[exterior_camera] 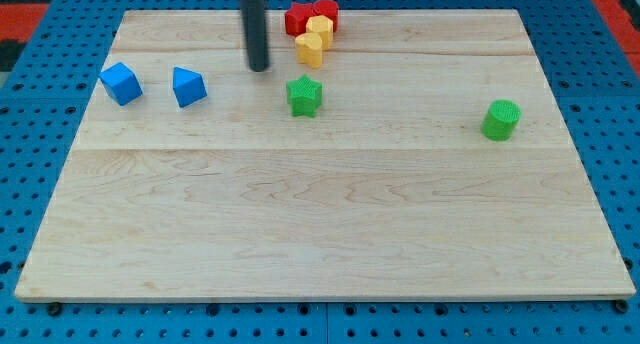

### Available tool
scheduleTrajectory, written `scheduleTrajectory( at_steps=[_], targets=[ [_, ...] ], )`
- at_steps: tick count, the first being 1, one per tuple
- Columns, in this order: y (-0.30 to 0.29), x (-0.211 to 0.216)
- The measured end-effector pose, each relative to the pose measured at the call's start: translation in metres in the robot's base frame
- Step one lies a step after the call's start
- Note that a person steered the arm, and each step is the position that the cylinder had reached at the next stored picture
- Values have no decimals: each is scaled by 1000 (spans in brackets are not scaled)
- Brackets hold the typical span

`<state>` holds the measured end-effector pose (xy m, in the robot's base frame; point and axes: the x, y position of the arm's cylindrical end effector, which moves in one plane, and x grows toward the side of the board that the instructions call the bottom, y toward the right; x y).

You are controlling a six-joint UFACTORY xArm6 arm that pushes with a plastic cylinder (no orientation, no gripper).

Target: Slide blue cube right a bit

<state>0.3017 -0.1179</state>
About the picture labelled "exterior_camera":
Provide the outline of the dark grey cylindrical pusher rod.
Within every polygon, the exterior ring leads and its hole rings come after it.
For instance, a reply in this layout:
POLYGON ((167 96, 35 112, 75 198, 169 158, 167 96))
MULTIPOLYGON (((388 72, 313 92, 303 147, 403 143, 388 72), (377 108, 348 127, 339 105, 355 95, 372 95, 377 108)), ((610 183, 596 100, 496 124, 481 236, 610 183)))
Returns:
POLYGON ((270 65, 265 0, 239 0, 239 4, 248 66, 263 72, 270 65))

